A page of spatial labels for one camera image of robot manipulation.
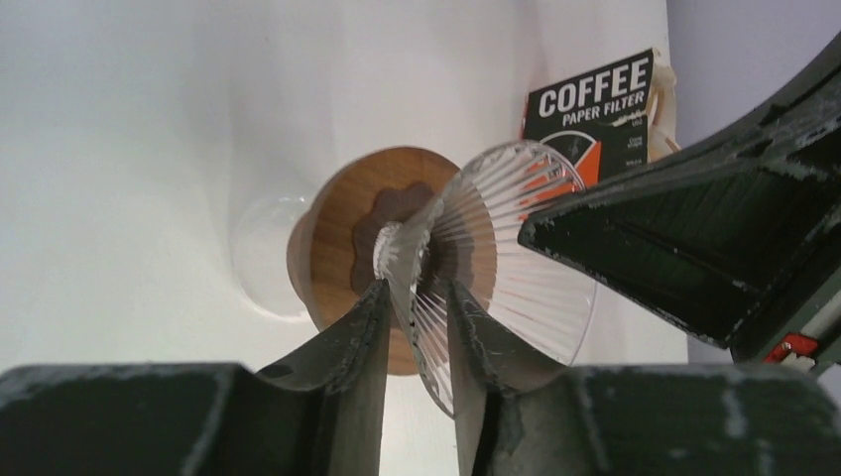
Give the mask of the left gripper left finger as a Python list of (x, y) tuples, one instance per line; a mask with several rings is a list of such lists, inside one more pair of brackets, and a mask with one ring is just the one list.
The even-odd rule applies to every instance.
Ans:
[(1, 378), (5, 475), (375, 475), (388, 285), (280, 360), (33, 365)]

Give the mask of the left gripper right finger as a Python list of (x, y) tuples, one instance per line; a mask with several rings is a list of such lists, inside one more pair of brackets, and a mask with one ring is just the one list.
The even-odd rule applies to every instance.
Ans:
[(567, 367), (447, 286), (463, 475), (836, 475), (840, 413), (774, 364)]

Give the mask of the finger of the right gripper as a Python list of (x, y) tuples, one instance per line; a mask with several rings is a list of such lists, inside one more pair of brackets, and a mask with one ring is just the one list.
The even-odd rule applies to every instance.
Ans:
[(840, 43), (715, 135), (558, 199), (521, 245), (736, 361), (840, 359)]

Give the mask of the clear glass ribbed dripper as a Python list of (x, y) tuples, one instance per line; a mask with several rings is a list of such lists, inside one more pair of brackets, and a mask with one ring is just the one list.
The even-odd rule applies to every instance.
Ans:
[(573, 164), (535, 141), (495, 146), (468, 162), (420, 210), (385, 224), (372, 266), (435, 404), (453, 412), (446, 290), (461, 283), (492, 317), (549, 358), (575, 362), (590, 326), (594, 280), (521, 245), (525, 221), (584, 189)]

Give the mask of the glass carafe with wooden collar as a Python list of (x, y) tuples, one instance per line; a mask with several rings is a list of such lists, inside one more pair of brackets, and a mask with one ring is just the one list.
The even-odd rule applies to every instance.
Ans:
[(268, 194), (250, 202), (234, 221), (229, 250), (234, 282), (261, 315), (298, 323), (308, 319), (288, 271), (288, 245), (308, 210), (303, 196)]

